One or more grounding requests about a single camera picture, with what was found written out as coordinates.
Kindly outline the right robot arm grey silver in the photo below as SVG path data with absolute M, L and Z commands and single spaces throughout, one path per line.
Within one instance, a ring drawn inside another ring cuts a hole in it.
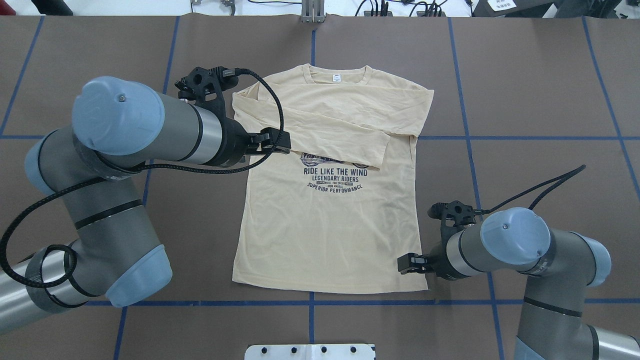
M 489 213 L 438 202 L 440 242 L 427 254 L 397 259 L 402 274 L 434 273 L 448 281 L 498 270 L 526 276 L 515 360 L 637 360 L 637 337 L 583 322 L 586 290 L 611 272 L 608 249 L 574 231 L 550 228 L 525 207 Z

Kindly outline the left robot arm grey silver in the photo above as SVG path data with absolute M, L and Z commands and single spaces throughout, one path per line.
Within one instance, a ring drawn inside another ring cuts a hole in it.
M 222 92 L 247 69 L 225 70 L 208 84 L 176 82 L 179 98 L 112 76 L 90 80 L 75 99 L 71 125 L 53 130 L 27 153 L 29 181 L 45 198 L 23 210 L 1 237 L 1 333 L 105 296 L 134 305 L 169 284 L 173 271 L 132 177 L 152 169 L 233 174 L 288 153 L 279 127 L 248 132 L 226 116 Z M 235 168 L 245 157 L 253 164 Z M 78 239 L 49 244 L 12 267 L 9 239 L 34 210 L 62 199 Z

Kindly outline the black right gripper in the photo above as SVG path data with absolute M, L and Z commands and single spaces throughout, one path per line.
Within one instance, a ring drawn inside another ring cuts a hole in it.
M 447 256 L 446 244 L 437 243 L 427 255 L 406 253 L 397 258 L 397 271 L 401 275 L 409 273 L 435 274 L 437 277 L 448 281 L 457 280 L 458 272 Z

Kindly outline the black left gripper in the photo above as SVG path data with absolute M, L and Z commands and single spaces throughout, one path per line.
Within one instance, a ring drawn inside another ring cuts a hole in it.
M 266 127 L 260 132 L 247 132 L 238 121 L 228 117 L 221 122 L 221 129 L 222 142 L 217 152 L 218 167 L 235 166 L 246 156 L 291 152 L 291 136 L 285 130 Z

